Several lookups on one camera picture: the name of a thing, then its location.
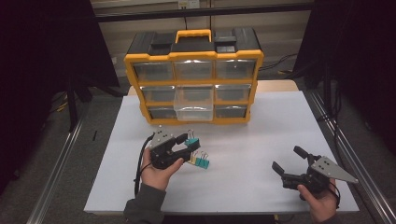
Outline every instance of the plastic drawer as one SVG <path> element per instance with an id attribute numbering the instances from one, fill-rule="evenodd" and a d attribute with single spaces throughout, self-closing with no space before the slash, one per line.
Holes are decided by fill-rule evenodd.
<path id="1" fill-rule="evenodd" d="M 174 80 L 172 64 L 163 63 L 132 63 L 139 81 Z"/>
<path id="2" fill-rule="evenodd" d="M 216 78 L 253 78 L 255 65 L 254 59 L 217 60 Z"/>
<path id="3" fill-rule="evenodd" d="M 215 105 L 216 118 L 245 118 L 247 113 L 246 105 Z"/>
<path id="4" fill-rule="evenodd" d="M 174 109 L 178 120 L 212 120 L 213 86 L 177 86 Z"/>
<path id="5" fill-rule="evenodd" d="M 247 101 L 251 85 L 216 85 L 215 95 L 217 101 Z"/>
<path id="6" fill-rule="evenodd" d="M 212 61 L 185 60 L 175 62 L 176 79 L 200 80 L 212 78 Z"/>
<path id="7" fill-rule="evenodd" d="M 149 106 L 148 112 L 152 119 L 176 119 L 174 108 L 170 106 Z"/>
<path id="8" fill-rule="evenodd" d="M 147 102 L 172 102 L 175 99 L 175 86 L 140 87 Z"/>

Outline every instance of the metal frame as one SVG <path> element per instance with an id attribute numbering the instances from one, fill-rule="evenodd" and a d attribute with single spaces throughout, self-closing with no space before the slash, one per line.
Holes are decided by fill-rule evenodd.
<path id="1" fill-rule="evenodd" d="M 321 115 L 326 114 L 326 109 L 324 108 L 324 103 L 317 92 L 313 92 L 311 97 L 320 112 Z M 333 133 L 337 124 L 333 119 L 326 119 L 326 124 L 330 131 Z M 355 172 L 357 178 L 361 182 L 361 185 L 366 190 L 368 196 L 370 197 L 373 205 L 375 206 L 377 212 L 382 217 L 382 220 L 386 224 L 396 223 L 396 216 L 392 211 L 387 199 L 385 198 L 382 191 L 379 189 L 378 185 L 371 178 L 367 170 L 364 168 L 361 160 L 359 160 L 358 155 L 353 149 L 352 145 L 349 144 L 347 138 L 339 127 L 337 127 L 337 144 L 346 156 L 347 161 L 351 165 L 353 171 Z"/>
<path id="2" fill-rule="evenodd" d="M 186 10 L 176 9 L 176 10 L 139 12 L 139 13 L 98 14 L 94 19 L 97 22 L 142 21 L 142 20 L 183 18 L 183 17 L 307 11 L 307 10 L 311 10 L 314 7 L 314 5 L 315 3 L 312 2 L 312 3 L 298 3 L 298 4 L 267 5 L 267 6 L 256 6 L 256 7 L 208 7 L 208 8 L 196 8 L 196 9 L 186 9 Z"/>
<path id="3" fill-rule="evenodd" d="M 108 8 L 108 7 L 133 7 L 160 3 L 176 3 L 177 0 L 114 0 L 114 1 L 92 1 L 92 8 Z"/>
<path id="4" fill-rule="evenodd" d="M 35 203 L 35 208 L 33 209 L 26 224 L 40 224 L 43 222 L 47 210 L 50 207 L 50 202 L 52 200 L 52 197 L 55 194 L 55 190 L 58 185 L 58 182 L 61 179 L 62 172 L 64 171 L 64 167 L 66 165 L 67 159 L 70 155 L 71 150 L 73 149 L 73 145 L 76 143 L 76 140 L 78 138 L 79 131 L 82 127 L 82 121 L 87 116 L 88 109 L 89 109 L 89 103 L 84 104 L 76 128 L 74 129 L 73 132 L 67 135 L 67 139 L 66 142 L 64 143 L 64 147 L 61 151 L 61 154 L 59 155 L 59 158 L 56 161 L 55 166 L 53 167 L 52 172 L 49 176 L 49 180 L 47 181 L 46 186 L 41 192 L 41 195 L 37 200 L 37 203 Z"/>

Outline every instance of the sleeve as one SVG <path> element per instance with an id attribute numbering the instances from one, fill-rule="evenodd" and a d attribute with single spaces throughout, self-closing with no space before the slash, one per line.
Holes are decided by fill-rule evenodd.
<path id="1" fill-rule="evenodd" d="M 161 206 L 166 192 L 141 184 L 135 199 L 129 200 L 124 209 L 127 223 L 157 224 L 163 222 Z"/>
<path id="2" fill-rule="evenodd" d="M 330 217 L 329 219 L 320 222 L 320 224 L 342 224 L 343 222 L 341 221 L 340 217 L 337 215 L 334 215 Z"/>

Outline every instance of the hand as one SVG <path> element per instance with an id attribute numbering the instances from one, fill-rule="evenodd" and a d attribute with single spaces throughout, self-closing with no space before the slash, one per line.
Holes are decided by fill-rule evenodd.
<path id="1" fill-rule="evenodd" d="M 334 179 L 331 178 L 330 182 L 335 186 Z M 330 184 L 329 188 L 335 191 L 334 186 Z M 314 196 L 304 185 L 297 186 L 297 189 L 309 203 L 311 218 L 314 223 L 325 221 L 335 215 L 337 199 L 328 190 L 323 190 L 323 192 Z"/>
<path id="2" fill-rule="evenodd" d="M 143 170 L 142 181 L 144 184 L 155 189 L 166 190 L 171 175 L 174 174 L 181 165 L 183 165 L 183 162 L 183 159 L 180 158 L 165 170 L 156 169 L 152 165 L 149 165 L 151 163 L 151 158 L 149 155 L 149 149 L 146 148 L 143 152 L 143 163 L 141 168 L 146 167 L 147 165 L 148 167 Z"/>

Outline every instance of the white table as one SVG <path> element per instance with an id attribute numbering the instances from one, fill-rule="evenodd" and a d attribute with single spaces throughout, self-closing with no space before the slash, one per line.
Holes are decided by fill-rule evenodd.
<path id="1" fill-rule="evenodd" d="M 209 154 L 207 170 L 185 163 L 172 176 L 162 210 L 167 214 L 281 214 L 309 211 L 297 190 L 283 189 L 272 170 L 276 161 L 286 173 L 306 172 L 307 161 L 293 152 L 300 146 L 335 161 L 300 91 L 256 93 L 247 124 L 187 124 L 164 127 L 174 135 L 194 129 Z M 136 96 L 123 99 L 97 177 L 84 211 L 120 214 L 134 197 L 140 148 L 157 129 L 140 113 Z M 343 181 L 338 211 L 359 211 Z"/>

